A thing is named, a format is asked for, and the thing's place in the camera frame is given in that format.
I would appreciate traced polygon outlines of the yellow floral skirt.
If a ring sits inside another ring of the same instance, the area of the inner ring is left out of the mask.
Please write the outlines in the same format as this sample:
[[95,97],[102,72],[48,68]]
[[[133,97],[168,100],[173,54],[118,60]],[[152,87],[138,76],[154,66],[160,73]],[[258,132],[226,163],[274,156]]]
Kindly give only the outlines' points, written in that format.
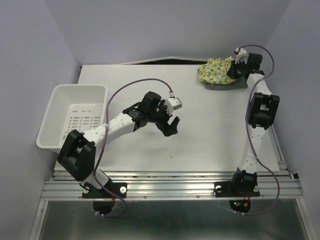
[[201,64],[198,68],[198,79],[202,83],[229,85],[236,80],[229,77],[227,72],[231,68],[233,57],[209,58],[207,63]]

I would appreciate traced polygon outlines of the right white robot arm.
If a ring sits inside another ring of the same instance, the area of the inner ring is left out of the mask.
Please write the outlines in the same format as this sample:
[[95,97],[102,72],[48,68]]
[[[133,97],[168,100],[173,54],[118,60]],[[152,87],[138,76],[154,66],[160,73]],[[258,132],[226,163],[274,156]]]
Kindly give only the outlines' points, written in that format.
[[264,135],[274,123],[280,97],[272,94],[267,87],[265,74],[260,70],[262,55],[247,53],[244,48],[236,48],[234,53],[236,59],[232,61],[227,75],[232,79],[244,80],[250,89],[245,113],[247,140],[242,159],[230,182],[231,192],[242,195],[258,185],[258,153]]

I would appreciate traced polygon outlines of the grey pleated skirt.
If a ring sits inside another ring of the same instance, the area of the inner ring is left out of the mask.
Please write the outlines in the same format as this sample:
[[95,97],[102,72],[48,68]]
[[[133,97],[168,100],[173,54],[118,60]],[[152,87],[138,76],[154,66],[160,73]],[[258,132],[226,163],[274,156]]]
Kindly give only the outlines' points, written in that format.
[[202,84],[206,89],[214,90],[214,91],[230,91],[230,90],[248,88],[247,80],[244,79],[243,77],[238,78],[229,84],[206,83],[206,82],[203,82]]

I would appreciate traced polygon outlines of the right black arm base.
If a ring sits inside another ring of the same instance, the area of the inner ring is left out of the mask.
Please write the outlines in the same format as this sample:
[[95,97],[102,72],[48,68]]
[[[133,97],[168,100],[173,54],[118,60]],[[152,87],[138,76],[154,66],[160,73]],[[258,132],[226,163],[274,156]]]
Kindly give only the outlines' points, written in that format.
[[252,205],[251,198],[260,196],[257,178],[256,173],[236,172],[231,180],[216,181],[213,195],[217,198],[232,198],[229,200],[231,209],[246,214]]

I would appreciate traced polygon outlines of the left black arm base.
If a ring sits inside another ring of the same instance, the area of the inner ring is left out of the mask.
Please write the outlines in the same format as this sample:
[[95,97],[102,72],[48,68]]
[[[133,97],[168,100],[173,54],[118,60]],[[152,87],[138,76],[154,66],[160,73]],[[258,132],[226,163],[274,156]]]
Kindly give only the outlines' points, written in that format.
[[87,182],[80,182],[82,198],[93,200],[92,209],[96,216],[102,218],[116,218],[128,211],[128,184],[110,180],[103,188],[97,189]]

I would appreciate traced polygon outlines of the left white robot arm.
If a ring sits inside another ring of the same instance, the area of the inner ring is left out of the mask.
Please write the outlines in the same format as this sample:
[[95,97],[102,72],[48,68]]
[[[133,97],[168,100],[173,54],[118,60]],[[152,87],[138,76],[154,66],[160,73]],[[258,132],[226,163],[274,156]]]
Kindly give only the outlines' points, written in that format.
[[148,123],[155,124],[166,137],[177,134],[180,119],[175,117],[170,121],[170,118],[182,106],[182,101],[173,93],[162,99],[157,93],[149,91],[140,102],[106,123],[84,132],[72,130],[58,153],[57,162],[76,181],[93,186],[95,193],[106,197],[111,193],[111,180],[97,168],[96,153],[103,153],[106,145]]

